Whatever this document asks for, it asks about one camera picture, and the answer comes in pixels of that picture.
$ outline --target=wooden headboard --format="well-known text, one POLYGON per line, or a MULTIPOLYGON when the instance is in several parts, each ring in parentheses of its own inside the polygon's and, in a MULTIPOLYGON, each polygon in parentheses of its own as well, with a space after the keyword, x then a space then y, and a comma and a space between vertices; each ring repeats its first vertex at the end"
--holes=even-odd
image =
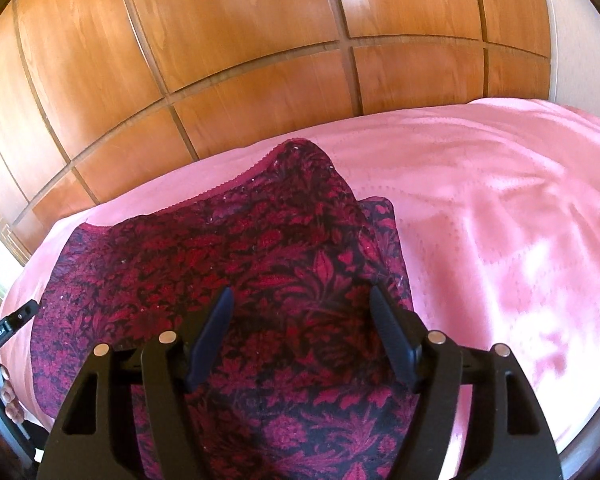
POLYGON ((545 0, 12 0, 0 234, 267 137, 396 108, 547 98, 545 0))

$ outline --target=pink bedsheet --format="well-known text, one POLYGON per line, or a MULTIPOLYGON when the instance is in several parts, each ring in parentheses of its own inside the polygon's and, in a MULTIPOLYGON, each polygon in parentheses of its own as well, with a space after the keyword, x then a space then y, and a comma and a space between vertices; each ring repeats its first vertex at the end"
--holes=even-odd
MULTIPOLYGON (((543 101, 481 99, 353 118, 173 171, 56 223, 0 315, 40 298, 80 223, 112 225, 196 196, 290 137, 318 144, 357 199, 393 202, 416 311, 459 344, 507 342, 564 448, 600 402, 600 120, 543 101)), ((1 359, 24 405, 50 428, 33 394, 30 329, 1 359)), ((458 463, 468 397, 441 478, 458 463)))

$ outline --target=human hand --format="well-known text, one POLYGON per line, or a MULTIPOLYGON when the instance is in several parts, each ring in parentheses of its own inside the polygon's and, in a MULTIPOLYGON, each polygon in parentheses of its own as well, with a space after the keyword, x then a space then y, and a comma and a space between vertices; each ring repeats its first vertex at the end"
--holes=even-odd
POLYGON ((24 421, 24 410, 20 405, 20 401, 16 396, 16 392, 13 389, 9 378, 9 372, 7 368, 0 365, 2 371, 2 377, 4 378, 4 386, 0 389, 0 398, 4 401, 6 406, 5 412, 7 416, 16 424, 22 424, 24 421))

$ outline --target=folded garment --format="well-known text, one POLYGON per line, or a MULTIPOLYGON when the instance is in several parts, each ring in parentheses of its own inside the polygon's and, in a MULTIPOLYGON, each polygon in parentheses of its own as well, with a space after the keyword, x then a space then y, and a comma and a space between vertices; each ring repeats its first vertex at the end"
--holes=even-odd
MULTIPOLYGON (((324 152, 286 142, 195 199, 76 228, 32 329, 36 398, 55 417, 96 343, 138 346, 230 286, 219 357, 187 396, 215 475, 384 477, 416 396, 395 382, 371 321, 376 282, 412 308, 390 203, 363 210, 324 152)), ((158 479, 140 388, 134 415, 146 474, 158 479)))

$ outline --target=round metal rivet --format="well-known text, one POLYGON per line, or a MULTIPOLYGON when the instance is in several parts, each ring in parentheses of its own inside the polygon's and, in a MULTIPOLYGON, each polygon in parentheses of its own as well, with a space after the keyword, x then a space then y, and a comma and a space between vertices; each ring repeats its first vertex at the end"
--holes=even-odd
POLYGON ((496 354, 498 354, 500 357, 509 357, 511 355, 511 348, 509 348, 504 343, 497 343, 497 345, 495 345, 493 349, 495 350, 496 354))
POLYGON ((97 357, 103 357, 109 353, 109 345, 106 343, 100 343, 93 349, 93 354, 97 357))
POLYGON ((158 340, 163 345, 168 345, 168 344, 176 341, 177 338, 178 338, 178 335, 173 330, 167 330, 166 332, 162 332, 160 334, 160 337, 158 338, 158 340))
POLYGON ((429 339, 429 342, 434 345, 442 345, 442 343, 446 341, 446 335, 440 332, 440 330, 432 330, 429 332, 427 338, 429 339))

